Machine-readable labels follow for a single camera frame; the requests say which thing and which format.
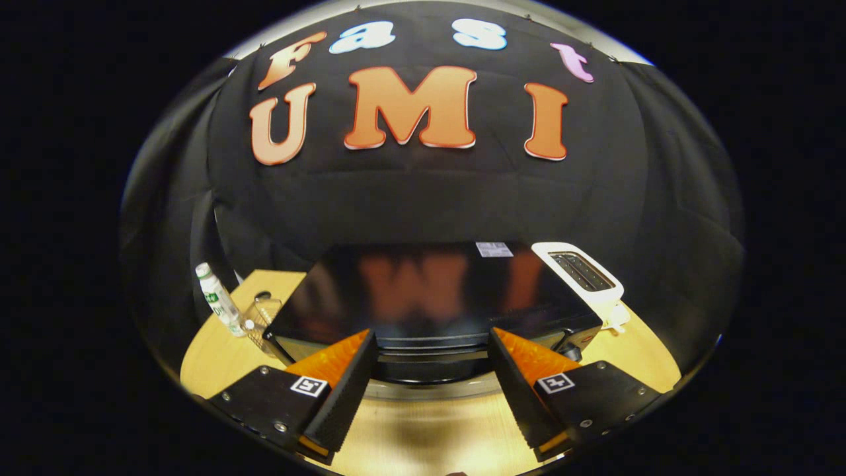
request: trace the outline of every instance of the white bottle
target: white bottle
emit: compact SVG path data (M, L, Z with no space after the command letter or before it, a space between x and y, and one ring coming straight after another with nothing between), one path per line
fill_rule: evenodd
M209 303L212 311L217 315L223 325L229 329L235 337L244 337L246 333L241 329L241 313L232 302L232 297L223 287L217 276L212 273L208 263L201 263L195 269L197 278L200 279L200 288L203 296Z

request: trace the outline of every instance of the bottle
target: bottle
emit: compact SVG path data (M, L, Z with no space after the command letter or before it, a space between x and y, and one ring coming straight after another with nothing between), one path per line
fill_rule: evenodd
M272 356L273 351L270 349L270 346L267 344L264 338L261 337L264 334L265 329L267 329L267 327L261 324L256 324L255 321L252 319L246 319L244 321L244 330L246 331L247 336L250 337L250 340L253 341L253 344L255 344L267 355Z
M223 287L217 276L212 273L208 263L201 263L195 269L197 278L200 279L200 288L203 296L209 303L217 318L229 329L235 337L244 337L246 333L241 328L241 313L232 302L232 297Z

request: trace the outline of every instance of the black fabric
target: black fabric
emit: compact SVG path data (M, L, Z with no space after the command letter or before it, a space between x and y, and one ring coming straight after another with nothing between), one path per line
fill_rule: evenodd
M225 78L228 70L220 72ZM209 315L205 301L198 301L192 291L199 284L190 241L192 223L201 211L196 199L210 193L206 127L210 104L222 82L209 76L205 85L196 85L192 94L162 117L135 159L121 207L120 262L126 301L147 345L175 374ZM209 230L207 226L206 233L195 238L213 239L204 237ZM220 263L220 254L217 260L204 259ZM231 271L215 271L229 289L237 284Z
M452 40L458 18L506 31L501 51ZM376 50L331 54L348 28L394 23L396 39ZM288 77L257 91L270 56L318 31L327 38ZM570 74L560 42L587 59L595 82ZM386 143L350 151L354 118L349 75L390 66L414 90L441 65L473 69L469 149L400 146L382 118ZM124 276L140 327L179 368L207 305L193 266L210 261L227 287L232 271L307 271L336 243L566 241L617 276L624 300L655 330L683 373L725 327L743 260L742 212L719 140L693 104L654 67L617 64L572 37L517 16L450 3L403 3L349 12L278 39L238 64L218 63L151 134L124 197ZM272 138L287 135L282 97L307 82L301 152L268 167L253 157L250 109L279 98ZM561 162L523 149L532 132L538 82L564 92Z
M660 71L622 64L649 148L643 215L624 300L667 346L682 374L716 344L737 301L743 210L728 155L695 106Z

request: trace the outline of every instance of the label sticker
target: label sticker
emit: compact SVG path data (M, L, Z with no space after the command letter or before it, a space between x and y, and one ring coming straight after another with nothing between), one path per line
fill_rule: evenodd
M541 384L541 388L543 388L547 394L571 389L576 386L576 384L573 383L573 380L570 380L570 378L563 373L550 375L549 377L544 377L543 379L538 379L537 381Z
M476 247L482 257L514 257L511 250L502 242L477 241Z
M309 377L300 377L299 380L291 385L291 390L299 392L304 395L317 397L323 388L329 385L326 380L312 379Z

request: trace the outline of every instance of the black metal plate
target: black metal plate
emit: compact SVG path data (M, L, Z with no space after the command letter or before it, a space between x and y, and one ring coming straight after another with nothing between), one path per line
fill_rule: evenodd
M611 434L661 395L605 361L538 379L535 391L576 444Z
M319 382L261 366L208 401L261 438L330 464L331 452L323 457L299 443L299 437L331 391L328 384L320 386ZM284 425L285 431L279 430L279 424Z
M490 368L439 364L431 366L435 373L410 364L432 356L462 361L464 351L486 348L492 326L533 340L599 330L602 321L527 245L506 245L512 257L483 257L474 242L335 246L285 302L265 339L289 363L285 339L330 345L372 329L383 357L407 357L380 358L374 379L434 385ZM581 340L574 344L586 346Z

